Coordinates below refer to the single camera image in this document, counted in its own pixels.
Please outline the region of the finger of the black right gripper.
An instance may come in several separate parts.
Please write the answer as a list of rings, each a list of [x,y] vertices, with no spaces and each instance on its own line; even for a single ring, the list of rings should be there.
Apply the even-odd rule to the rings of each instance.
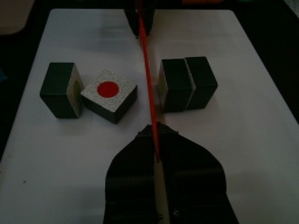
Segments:
[[[152,29],[156,0],[144,0],[144,28]]]
[[[138,0],[124,0],[125,19],[134,36],[138,36]]]

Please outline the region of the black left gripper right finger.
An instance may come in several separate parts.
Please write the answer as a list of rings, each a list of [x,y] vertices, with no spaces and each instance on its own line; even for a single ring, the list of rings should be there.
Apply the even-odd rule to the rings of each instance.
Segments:
[[[238,224],[220,161],[166,125],[157,128],[170,224]]]

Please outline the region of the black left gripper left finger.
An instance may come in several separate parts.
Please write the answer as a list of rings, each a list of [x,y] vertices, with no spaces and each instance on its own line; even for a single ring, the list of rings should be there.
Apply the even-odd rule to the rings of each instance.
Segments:
[[[102,224],[157,224],[150,126],[114,155],[105,177]]]

